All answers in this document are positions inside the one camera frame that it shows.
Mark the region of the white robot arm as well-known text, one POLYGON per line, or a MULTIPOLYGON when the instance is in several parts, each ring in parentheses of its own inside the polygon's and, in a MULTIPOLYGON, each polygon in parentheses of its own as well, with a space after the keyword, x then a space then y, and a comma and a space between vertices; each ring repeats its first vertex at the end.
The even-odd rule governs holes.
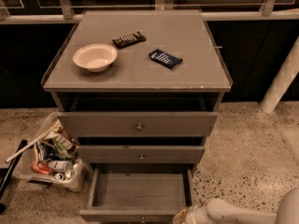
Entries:
POLYGON ((205 206, 193 205, 179 211, 171 224, 299 224, 299 188, 284 195, 275 214, 212 199, 205 206))

